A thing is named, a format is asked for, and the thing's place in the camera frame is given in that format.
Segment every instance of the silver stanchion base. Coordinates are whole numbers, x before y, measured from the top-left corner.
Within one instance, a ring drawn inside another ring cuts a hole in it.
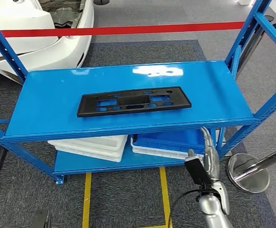
[[[246,153],[235,154],[229,160],[227,166],[227,173],[230,180],[239,189],[250,193],[263,192],[268,187],[270,181],[269,173],[267,169],[261,170],[243,180],[237,181],[234,179],[258,160],[252,155]]]

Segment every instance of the white car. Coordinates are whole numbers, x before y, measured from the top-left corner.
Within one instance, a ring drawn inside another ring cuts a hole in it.
[[[91,28],[94,25],[92,0],[58,9],[52,9],[50,4],[43,4],[43,8],[44,5],[49,6],[47,10],[51,12],[44,11],[38,0],[0,0],[0,29]],[[81,67],[91,39],[92,36],[7,38],[27,70]],[[0,73],[19,82],[1,53]]]

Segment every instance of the white car body panel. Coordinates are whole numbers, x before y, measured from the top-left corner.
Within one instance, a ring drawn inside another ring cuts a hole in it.
[[[94,25],[92,0],[86,0],[77,28],[92,28]],[[19,55],[27,70],[63,69],[81,67],[92,36],[61,37],[48,47]],[[15,72],[6,61],[0,61],[0,73],[8,77]]]
[[[48,12],[42,11],[37,0],[0,0],[0,29],[54,29]],[[48,47],[58,37],[7,38],[17,54],[27,53]]]

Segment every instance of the red barrier rope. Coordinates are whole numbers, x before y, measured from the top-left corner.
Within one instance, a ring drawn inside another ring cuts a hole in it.
[[[178,25],[148,25],[148,26],[122,26],[99,28],[60,28],[60,29],[33,29],[33,30],[3,30],[5,37],[63,37],[85,35],[125,35],[144,33],[166,32],[193,32],[240,29],[243,21],[178,24]]]

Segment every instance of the dark gray carpet mat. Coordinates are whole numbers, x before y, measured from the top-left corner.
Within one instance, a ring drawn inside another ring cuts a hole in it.
[[[197,40],[92,44],[84,66],[108,66],[205,60]],[[7,119],[20,86],[0,76],[0,118]],[[25,147],[48,164],[55,151],[43,142]],[[245,152],[243,145],[237,151]],[[235,228],[276,228],[276,218],[265,194],[250,195],[230,183],[222,162],[221,178],[227,185]],[[184,167],[166,168],[170,203],[194,189]],[[28,228],[36,209],[49,209],[53,228],[82,227],[85,175],[69,175],[64,185],[0,148],[0,228]],[[203,228],[195,194],[176,207],[174,228]],[[159,169],[92,174],[89,227],[138,228],[164,225]]]

